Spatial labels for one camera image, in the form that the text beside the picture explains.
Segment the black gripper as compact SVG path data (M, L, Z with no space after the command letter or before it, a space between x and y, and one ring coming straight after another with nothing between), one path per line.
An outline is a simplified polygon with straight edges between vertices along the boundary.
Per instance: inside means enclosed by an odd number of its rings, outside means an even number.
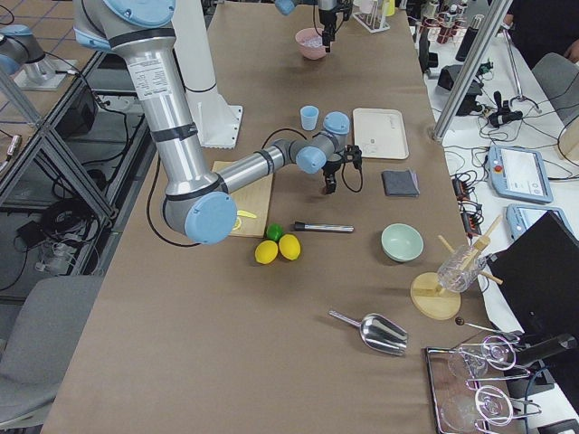
M352 0L317 0L319 21L323 25L322 44L326 52L331 52L331 44L335 41L337 16L342 14L342 20L348 21L353 9Z
M337 188L335 173L345 164L352 163L354 168L362 172L362 151L356 145L346 145L340 153L333 154L322 168L325 187L324 194L333 194Z

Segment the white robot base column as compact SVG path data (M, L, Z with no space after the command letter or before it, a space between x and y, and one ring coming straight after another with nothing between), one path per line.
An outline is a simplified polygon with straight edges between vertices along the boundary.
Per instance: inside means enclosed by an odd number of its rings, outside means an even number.
M177 63L201 146L233 149L243 108L228 104L218 90L202 4L177 0L172 24Z

